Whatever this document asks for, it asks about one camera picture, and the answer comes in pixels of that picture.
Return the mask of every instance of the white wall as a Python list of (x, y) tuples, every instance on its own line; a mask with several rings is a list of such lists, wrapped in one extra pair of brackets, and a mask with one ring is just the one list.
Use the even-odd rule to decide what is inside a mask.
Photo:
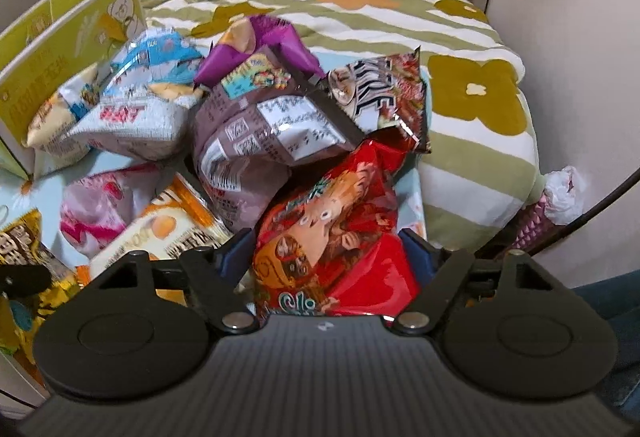
[[(524, 59), (543, 172), (571, 163), (587, 207), (640, 166), (640, 0), (491, 0)], [(568, 285), (640, 269), (640, 184), (537, 260)]]

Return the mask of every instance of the white logo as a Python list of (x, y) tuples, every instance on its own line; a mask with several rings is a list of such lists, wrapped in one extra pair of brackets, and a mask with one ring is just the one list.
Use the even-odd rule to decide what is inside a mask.
[(332, 324), (332, 322), (324, 322), (324, 323), (319, 323), (318, 324), (318, 330), (322, 331), (322, 332), (330, 331), (334, 327), (335, 327), (335, 325)]

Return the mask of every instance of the ribbed gray surface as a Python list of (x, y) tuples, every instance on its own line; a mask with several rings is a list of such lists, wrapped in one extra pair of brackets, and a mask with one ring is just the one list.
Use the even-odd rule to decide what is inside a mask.
[(54, 397), (20, 429), (26, 437), (614, 437), (630, 427), (593, 395), (525, 405), (481, 393), (428, 340), (396, 337), (377, 317), (274, 316), (258, 333), (223, 339), (200, 372), (162, 395), (123, 406)]

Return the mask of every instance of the floral blanket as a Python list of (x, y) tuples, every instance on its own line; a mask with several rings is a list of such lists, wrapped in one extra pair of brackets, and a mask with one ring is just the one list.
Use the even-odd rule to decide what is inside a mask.
[(149, 26), (207, 52), (238, 17), (270, 13), (336, 64), (420, 47), (431, 87), (432, 153), (418, 162), (428, 239), (476, 250), (540, 198), (536, 138), (520, 57), (465, 0), (142, 0)]

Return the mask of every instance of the silver bolt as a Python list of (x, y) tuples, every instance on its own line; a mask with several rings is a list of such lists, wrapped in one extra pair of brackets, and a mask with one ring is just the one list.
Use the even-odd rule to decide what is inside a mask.
[(403, 312), (398, 316), (398, 323), (408, 329), (422, 329), (429, 325), (429, 317), (422, 312)]
[(254, 317), (246, 312), (232, 312), (222, 318), (222, 323), (230, 329), (245, 329), (254, 323)]

